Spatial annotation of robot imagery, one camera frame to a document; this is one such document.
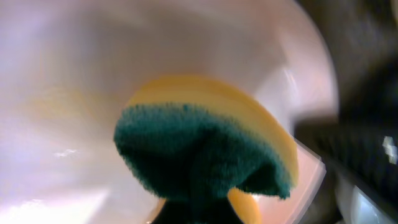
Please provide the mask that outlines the large brown serving tray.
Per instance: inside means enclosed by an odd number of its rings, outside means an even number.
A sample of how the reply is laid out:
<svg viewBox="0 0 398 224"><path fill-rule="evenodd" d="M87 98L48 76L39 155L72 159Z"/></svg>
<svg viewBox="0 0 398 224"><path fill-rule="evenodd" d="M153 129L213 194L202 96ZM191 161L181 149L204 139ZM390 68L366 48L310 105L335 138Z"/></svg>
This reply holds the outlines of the large brown serving tray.
<svg viewBox="0 0 398 224"><path fill-rule="evenodd" d="M338 119L307 118L295 137L397 222L397 19L392 1L301 1L323 36Z"/></svg>

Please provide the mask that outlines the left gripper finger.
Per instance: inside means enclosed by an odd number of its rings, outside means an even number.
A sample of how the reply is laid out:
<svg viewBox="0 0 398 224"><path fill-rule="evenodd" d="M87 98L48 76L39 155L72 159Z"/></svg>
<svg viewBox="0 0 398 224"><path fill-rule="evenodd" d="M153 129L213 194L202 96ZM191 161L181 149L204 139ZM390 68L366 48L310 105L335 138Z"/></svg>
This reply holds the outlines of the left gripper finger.
<svg viewBox="0 0 398 224"><path fill-rule="evenodd" d="M194 212L188 202L166 201L152 224L243 224L227 198Z"/></svg>

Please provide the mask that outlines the white plate yellow stain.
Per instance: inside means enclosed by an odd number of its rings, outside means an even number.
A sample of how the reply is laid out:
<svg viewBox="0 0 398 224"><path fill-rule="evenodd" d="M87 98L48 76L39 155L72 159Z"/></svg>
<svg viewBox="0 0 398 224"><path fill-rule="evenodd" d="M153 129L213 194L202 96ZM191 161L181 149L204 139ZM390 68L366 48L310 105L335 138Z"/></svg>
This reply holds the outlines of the white plate yellow stain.
<svg viewBox="0 0 398 224"><path fill-rule="evenodd" d="M327 47L294 1L2 1L1 222L150 223L160 201L114 127L142 84L190 74L287 131L338 113Z"/></svg>

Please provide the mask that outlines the green yellow sponge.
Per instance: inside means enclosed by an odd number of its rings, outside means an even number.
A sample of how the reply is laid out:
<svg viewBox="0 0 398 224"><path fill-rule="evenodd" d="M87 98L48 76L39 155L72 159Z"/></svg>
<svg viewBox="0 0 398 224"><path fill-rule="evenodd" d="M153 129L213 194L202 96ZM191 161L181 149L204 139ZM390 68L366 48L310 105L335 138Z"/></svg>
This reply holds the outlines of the green yellow sponge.
<svg viewBox="0 0 398 224"><path fill-rule="evenodd" d="M114 131L119 155L159 199L194 212L227 198L243 223L260 223L254 199L286 199L299 179L297 145L256 100L205 77L163 77L141 87Z"/></svg>

